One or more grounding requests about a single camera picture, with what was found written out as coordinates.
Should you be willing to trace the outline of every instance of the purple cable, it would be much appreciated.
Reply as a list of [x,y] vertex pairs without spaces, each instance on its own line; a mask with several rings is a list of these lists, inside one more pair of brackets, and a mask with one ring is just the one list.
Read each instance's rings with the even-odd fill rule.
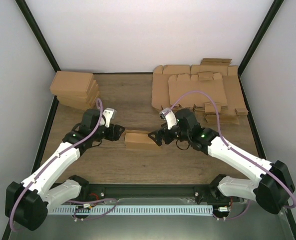
[[[99,216],[92,217],[92,218],[84,218],[84,221],[89,221],[89,220],[99,219],[99,218],[101,218],[101,217],[106,216],[108,213],[112,212],[112,211],[116,208],[116,206],[117,206],[117,204],[118,204],[117,199],[114,199],[114,198],[112,198],[112,199],[111,199],[111,198],[105,198],[105,199],[101,199],[101,200],[96,200],[96,201],[85,201],[85,202],[83,202],[83,201],[69,200],[69,201],[67,201],[67,203],[73,203],[73,204],[97,204],[97,203],[102,203],[102,202],[104,202],[104,201],[111,201],[111,200],[116,201],[116,204],[115,204],[111,209],[109,209],[108,211],[106,211],[105,213],[103,213],[103,214],[101,214],[101,215],[99,215]],[[74,219],[77,218],[77,217],[76,217],[76,213],[79,212],[79,211],[81,211],[81,210],[83,210],[83,209],[86,209],[86,208],[80,208],[80,209],[77,209],[77,210],[73,213],[73,217],[74,217]]]
[[[227,143],[227,141],[225,140],[225,138],[223,137],[222,133],[221,133],[221,128],[220,128],[220,118],[219,118],[219,112],[218,112],[218,109],[217,109],[217,106],[215,104],[215,102],[210,98],[209,95],[207,95],[205,92],[202,92],[202,91],[197,91],[197,90],[194,90],[194,91],[189,91],[189,92],[186,92],[185,94],[183,94],[181,97],[179,97],[179,99],[170,107],[170,109],[172,110],[174,108],[174,106],[176,104],[178,104],[178,102],[183,98],[185,97],[186,95],[189,95],[189,94],[193,94],[193,93],[200,93],[200,94],[203,94],[204,96],[206,96],[212,103],[214,109],[216,110],[216,116],[217,116],[217,125],[218,125],[218,133],[219,133],[219,136],[222,140],[222,142],[227,146],[229,147],[229,144]],[[272,177],[275,181],[277,181],[278,184],[281,185],[281,187],[284,188],[284,190],[289,194],[289,196],[292,198],[292,201],[293,201],[293,204],[291,206],[289,205],[285,205],[284,207],[287,208],[287,209],[293,209],[296,207],[296,197],[293,195],[293,193],[290,191],[290,189],[280,180],[278,179],[273,173],[269,172],[268,170],[266,170],[264,167],[262,167],[261,165],[259,165],[258,163],[256,163],[255,161],[253,161],[252,159],[248,158],[247,156],[244,156],[242,153],[238,152],[237,150],[235,150],[234,148],[232,147],[229,147],[231,151],[233,151],[234,153],[236,153],[237,155],[241,156],[242,158],[244,158],[245,160],[249,161],[250,163],[252,163],[254,166],[258,167],[259,169],[261,169],[262,171],[266,172],[270,177]]]
[[[63,151],[61,151],[59,153],[59,155],[62,155],[64,154],[65,152],[67,152],[68,150],[74,148],[75,146],[87,141],[98,129],[99,125],[100,125],[100,122],[101,122],[101,119],[102,119],[102,114],[103,114],[103,105],[102,105],[102,101],[100,98],[97,98],[96,100],[96,106],[97,108],[100,109],[100,115],[99,115],[99,119],[98,119],[98,122],[96,124],[96,126],[94,127],[94,129],[92,130],[92,132],[86,136],[84,139],[80,140],[79,142],[76,142],[74,145],[71,145],[69,147],[67,147],[66,149],[64,149]],[[34,177],[34,180],[37,180],[40,175],[57,159],[58,157],[57,156],[54,156],[41,170],[40,172]],[[17,229],[15,229],[14,225],[13,225],[13,217],[14,217],[14,213],[16,212],[16,209],[19,205],[19,202],[21,201],[23,195],[28,191],[29,187],[31,187],[31,185],[33,184],[34,182],[30,182],[25,188],[24,190],[21,192],[21,194],[19,195],[19,197],[17,198],[16,202],[14,203],[13,207],[12,207],[12,210],[11,210],[11,213],[10,213],[10,217],[9,217],[9,225],[10,225],[10,228],[12,231],[14,232],[18,232]]]
[[246,208],[244,209],[244,211],[243,211],[242,213],[240,213],[239,215],[236,215],[236,216],[234,216],[234,217],[226,218],[226,221],[227,221],[227,220],[238,219],[239,217],[241,217],[241,216],[243,216],[244,214],[246,214],[246,212],[249,210],[250,203],[251,203],[251,201],[248,200],[248,204],[247,204]]

